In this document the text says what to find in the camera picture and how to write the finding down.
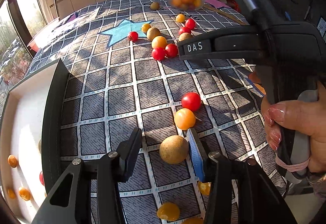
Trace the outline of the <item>brown longan fruit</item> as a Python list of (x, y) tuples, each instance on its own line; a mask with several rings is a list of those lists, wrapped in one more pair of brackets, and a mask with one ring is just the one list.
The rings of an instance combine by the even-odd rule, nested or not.
[(157, 11), (159, 8), (160, 8), (160, 4), (158, 2), (153, 2), (150, 5), (150, 9), (153, 10), (153, 11)]
[(152, 41), (155, 37), (160, 36), (161, 32), (155, 27), (151, 27), (147, 30), (146, 36), (149, 41)]
[(39, 140), (38, 142), (38, 149), (39, 149), (39, 153), (41, 154), (41, 150), (42, 150), (41, 140)]
[(193, 37), (193, 35), (191, 33), (182, 33), (182, 34), (179, 35), (178, 41), (181, 42), (181, 41), (184, 41), (186, 39), (190, 39), (192, 37)]
[(160, 144), (160, 157), (168, 164), (181, 163), (187, 158), (188, 153), (188, 142), (182, 136), (169, 136)]

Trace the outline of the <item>dark orange tomato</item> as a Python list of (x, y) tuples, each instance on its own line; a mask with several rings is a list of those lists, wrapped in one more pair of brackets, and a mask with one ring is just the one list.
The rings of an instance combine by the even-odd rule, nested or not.
[(7, 162), (12, 168), (16, 168), (19, 164), (18, 159), (12, 154), (8, 156)]
[(7, 194), (9, 196), (9, 198), (11, 199), (15, 199), (16, 198), (16, 194), (12, 189), (7, 189)]

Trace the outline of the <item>red cherry tomato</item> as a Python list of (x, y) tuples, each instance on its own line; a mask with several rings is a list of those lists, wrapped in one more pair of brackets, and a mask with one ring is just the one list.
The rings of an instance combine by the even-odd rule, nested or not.
[(168, 58), (175, 58), (178, 56), (177, 45), (170, 43), (165, 47), (165, 54)]
[(190, 30), (193, 30), (196, 27), (196, 22), (192, 18), (189, 18), (186, 20), (185, 26)]
[(188, 92), (182, 97), (181, 105), (183, 108), (187, 108), (192, 112), (198, 111), (201, 106), (200, 95), (196, 92)]
[(129, 39), (129, 41), (136, 42), (139, 38), (139, 35), (137, 32), (131, 31), (128, 33), (127, 38)]
[(183, 33), (189, 33), (191, 34), (191, 29), (188, 27), (181, 27), (178, 31), (179, 35), (183, 34)]
[(161, 61), (161, 60), (164, 60), (164, 58), (166, 56), (166, 52), (163, 48), (156, 47), (152, 50), (151, 55), (155, 60)]
[(45, 182), (44, 182), (43, 172), (40, 172), (40, 174), (39, 174), (39, 180), (40, 180), (41, 184), (44, 186), (45, 185)]

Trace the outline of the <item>yellow cherry tomato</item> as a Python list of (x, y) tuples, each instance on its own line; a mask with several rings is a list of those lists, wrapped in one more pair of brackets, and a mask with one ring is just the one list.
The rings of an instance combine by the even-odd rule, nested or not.
[(145, 23), (141, 26), (141, 31), (144, 34), (147, 34), (147, 31), (151, 28), (151, 25), (149, 23)]
[(211, 183), (203, 183), (203, 182), (199, 181), (197, 185), (198, 185), (198, 189), (202, 195), (209, 196)]
[(185, 20), (186, 20), (186, 16), (184, 14), (180, 13), (176, 16), (176, 21), (179, 23), (183, 23), (185, 22)]
[(166, 202), (163, 203), (157, 210), (157, 216), (162, 220), (174, 222), (179, 219), (180, 209), (176, 204)]

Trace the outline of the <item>orange cherry tomato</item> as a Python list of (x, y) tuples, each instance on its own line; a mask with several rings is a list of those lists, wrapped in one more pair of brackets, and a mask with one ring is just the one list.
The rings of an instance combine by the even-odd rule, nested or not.
[(195, 125), (196, 117), (191, 110), (182, 108), (175, 113), (174, 121), (179, 129), (188, 130)]
[(156, 36), (151, 42), (152, 48), (165, 48), (167, 46), (167, 40), (165, 37), (159, 35)]

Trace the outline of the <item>long wooden stick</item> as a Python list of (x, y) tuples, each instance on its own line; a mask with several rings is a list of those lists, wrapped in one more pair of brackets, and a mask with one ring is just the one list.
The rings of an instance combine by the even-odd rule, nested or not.
[(223, 11), (221, 11), (220, 9), (216, 9), (216, 8), (214, 8), (214, 7), (211, 7), (211, 6), (208, 5), (208, 4), (204, 4), (204, 5), (203, 5), (203, 8), (208, 9), (208, 10), (210, 10), (210, 11), (214, 11), (214, 12), (216, 12), (216, 13), (218, 13), (218, 14), (220, 14), (220, 15), (226, 17), (226, 18), (229, 18), (230, 20), (236, 22), (237, 24), (239, 24), (239, 25), (241, 25), (241, 26), (246, 26), (246, 23), (243, 22), (242, 20), (236, 18), (235, 16), (233, 16), (233, 15), (231, 15), (231, 14), (229, 14), (229, 13), (223, 12)]

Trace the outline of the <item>orange tomato in tray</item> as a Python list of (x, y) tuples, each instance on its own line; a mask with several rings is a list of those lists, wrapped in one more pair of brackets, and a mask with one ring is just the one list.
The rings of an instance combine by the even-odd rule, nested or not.
[(19, 187), (18, 194), (24, 201), (29, 201), (32, 197), (30, 191), (23, 186)]

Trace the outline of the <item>grid patterned tablecloth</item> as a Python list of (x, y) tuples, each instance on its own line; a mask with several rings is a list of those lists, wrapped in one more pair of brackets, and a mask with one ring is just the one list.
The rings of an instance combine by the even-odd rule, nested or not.
[[(150, 9), (153, 2), (160, 4), (157, 11)], [(127, 223), (161, 223), (156, 213), (165, 202), (179, 207), (177, 223), (206, 213), (208, 196), (198, 189), (191, 160), (170, 165), (159, 155), (167, 137), (186, 135), (174, 115), (188, 92), (200, 95), (195, 130), (209, 149), (237, 161), (255, 159), (277, 190), (286, 191), (265, 141), (262, 96), (248, 81), (253, 65), (242, 59), (157, 61), (144, 34), (136, 42), (127, 38), (149, 23), (168, 43), (176, 43), (183, 27), (176, 15), (166, 0), (89, 5), (48, 34), (28, 70), (33, 73), (56, 59), (68, 70), (57, 138), (61, 174), (75, 158), (99, 159), (116, 150), (135, 127), (141, 129), (143, 146), (133, 174), (118, 185)]]

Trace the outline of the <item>white tray black rim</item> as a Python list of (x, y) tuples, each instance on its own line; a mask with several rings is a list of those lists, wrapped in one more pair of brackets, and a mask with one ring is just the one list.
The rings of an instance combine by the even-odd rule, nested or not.
[[(57, 59), (18, 82), (6, 98), (1, 117), (1, 187), (4, 200), (19, 223), (32, 223), (45, 194), (61, 174), (57, 138), (67, 78), (66, 66)], [(7, 162), (11, 154), (18, 159), (16, 168)], [(40, 172), (44, 186), (39, 180)], [(29, 201), (19, 196), (21, 186), (30, 191)], [(15, 199), (9, 198), (7, 189), (15, 192)]]

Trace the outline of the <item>pink plastic basin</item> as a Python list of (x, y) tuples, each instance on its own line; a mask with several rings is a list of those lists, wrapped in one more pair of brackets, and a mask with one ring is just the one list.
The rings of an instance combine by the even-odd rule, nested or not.
[(31, 41), (28, 43), (27, 47), (35, 52), (39, 50), (39, 43), (40, 42), (40, 37), (36, 35), (31, 39)]

